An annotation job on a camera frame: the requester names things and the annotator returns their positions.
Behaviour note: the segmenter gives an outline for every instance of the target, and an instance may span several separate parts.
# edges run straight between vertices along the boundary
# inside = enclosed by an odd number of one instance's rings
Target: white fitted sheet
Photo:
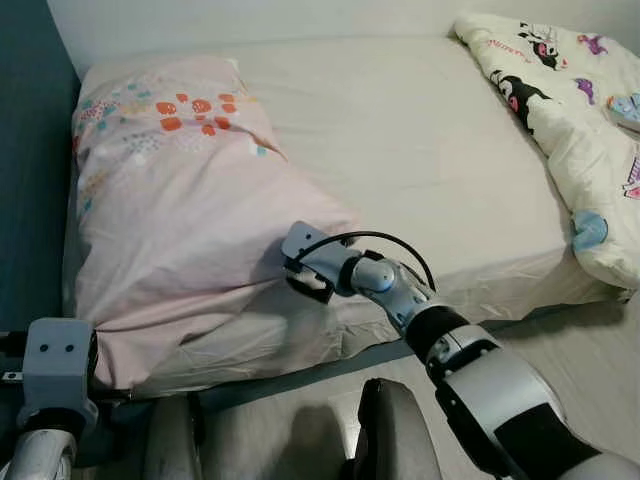
[[[213,53],[239,61],[290,160],[363,227],[420,251],[469,320],[519,320],[537,307],[618,294],[578,266],[544,156],[457,41],[335,39]],[[94,67],[81,96],[144,61]],[[140,395],[278,375],[396,338],[375,305],[320,308],[296,295],[274,286],[246,315],[182,345]]]

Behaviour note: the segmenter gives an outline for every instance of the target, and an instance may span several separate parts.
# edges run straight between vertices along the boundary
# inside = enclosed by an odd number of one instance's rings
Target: blue wall
[[[20,330],[61,311],[79,82],[46,1],[0,7],[0,330]]]

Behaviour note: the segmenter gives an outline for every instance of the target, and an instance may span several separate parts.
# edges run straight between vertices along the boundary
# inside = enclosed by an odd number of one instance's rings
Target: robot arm
[[[638,465],[577,438],[538,372],[445,306],[417,274],[327,240],[307,224],[292,226],[282,245],[287,269],[311,270],[326,287],[319,295],[295,279],[292,285],[325,301],[332,292],[360,294],[382,307],[426,366],[451,429],[479,469],[518,480],[640,479]]]

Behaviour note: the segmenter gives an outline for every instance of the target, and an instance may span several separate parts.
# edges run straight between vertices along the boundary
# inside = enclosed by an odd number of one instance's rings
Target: blanket
[[[463,15],[455,30],[548,157],[582,267],[637,289],[640,144],[607,101],[640,92],[640,59],[602,35],[493,15]]]

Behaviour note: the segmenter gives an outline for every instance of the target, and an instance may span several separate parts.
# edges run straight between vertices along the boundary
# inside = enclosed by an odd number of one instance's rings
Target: pink pillowcase
[[[141,381],[184,338],[281,277],[279,245],[293,222],[330,233],[355,225],[287,162],[230,61],[193,56],[137,71],[83,97],[73,120],[89,247],[76,316],[109,332],[98,375],[111,386],[129,386],[120,371],[136,365]],[[195,299],[206,308],[185,324],[190,314],[175,307]],[[216,321],[203,323],[205,314]],[[115,344],[120,353],[109,355]],[[143,358],[149,351],[158,358]]]

